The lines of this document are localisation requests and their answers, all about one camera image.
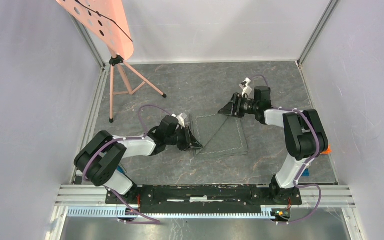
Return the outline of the grey cloth napkin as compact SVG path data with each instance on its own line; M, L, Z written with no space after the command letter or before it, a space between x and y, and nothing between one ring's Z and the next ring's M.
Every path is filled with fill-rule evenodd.
M248 144L239 118L202 113L193 117L192 129L202 145L202 149L194 153L196 159L208 160L248 154Z

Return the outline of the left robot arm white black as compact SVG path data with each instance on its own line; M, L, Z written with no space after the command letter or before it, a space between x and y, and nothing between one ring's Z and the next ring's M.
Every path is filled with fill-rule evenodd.
M140 136L116 136L106 130L97 133L74 158L74 166L83 179L96 187L115 191L125 204L137 198L135 183L119 171L123 159L136 156L155 156L167 146L179 151L200 150L203 145L193 135L183 118L167 115L158 126Z

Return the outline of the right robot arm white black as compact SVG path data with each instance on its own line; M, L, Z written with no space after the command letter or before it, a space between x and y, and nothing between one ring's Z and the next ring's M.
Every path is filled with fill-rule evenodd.
M280 171L273 176L268 191L269 199L275 204L282 204L295 194L304 171L329 147L318 112L274 107L268 86L257 86L253 98L248 98L247 94L233 94L218 114L235 118L253 115L262 125L283 129L288 154Z

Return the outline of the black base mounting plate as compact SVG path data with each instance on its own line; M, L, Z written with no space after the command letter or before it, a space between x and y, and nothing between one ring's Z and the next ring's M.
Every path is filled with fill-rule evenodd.
M303 203L298 188L266 184L135 185L122 198L143 214L251 214Z

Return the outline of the blue flat toy plate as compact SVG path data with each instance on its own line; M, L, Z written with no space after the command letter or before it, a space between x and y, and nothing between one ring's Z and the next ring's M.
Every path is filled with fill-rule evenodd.
M310 172L309 172L309 169L305 169L301 175L302 177L309 177L310 176Z

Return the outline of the orange toy piece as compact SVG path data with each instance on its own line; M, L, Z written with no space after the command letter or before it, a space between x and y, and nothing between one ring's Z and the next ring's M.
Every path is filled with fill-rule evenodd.
M331 154L331 153L332 153L332 149L331 149L331 145L329 144L328 147L327 147L327 149L324 150L324 151L322 151L320 154L321 154L321 155L329 155L329 154Z

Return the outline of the pink music stand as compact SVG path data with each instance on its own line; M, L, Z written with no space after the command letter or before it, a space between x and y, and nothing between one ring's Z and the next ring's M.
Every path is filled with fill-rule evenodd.
M162 90L128 63L134 53L134 43L121 0L58 0L57 3L102 40L111 54L108 62L110 123L114 122L114 96L116 95L133 95L144 85L148 85L163 98L167 97ZM124 66L142 80L136 88L132 88ZM118 69L126 91L115 91L115 69Z

